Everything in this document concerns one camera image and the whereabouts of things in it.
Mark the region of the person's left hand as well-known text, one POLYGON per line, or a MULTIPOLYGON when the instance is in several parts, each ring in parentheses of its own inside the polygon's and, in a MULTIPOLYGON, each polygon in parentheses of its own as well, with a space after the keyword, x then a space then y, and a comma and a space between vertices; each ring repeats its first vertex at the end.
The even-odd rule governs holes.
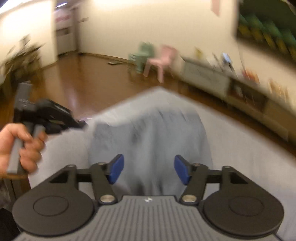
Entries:
POLYGON ((9 165, 11 150, 15 138, 23 141, 24 147, 20 149, 20 164, 27 173, 33 173, 38 168, 41 160, 41 151, 45 148, 47 135, 45 132, 39 133, 33 138, 25 125, 21 123, 9 123, 1 130, 1 175, 6 175, 9 165))

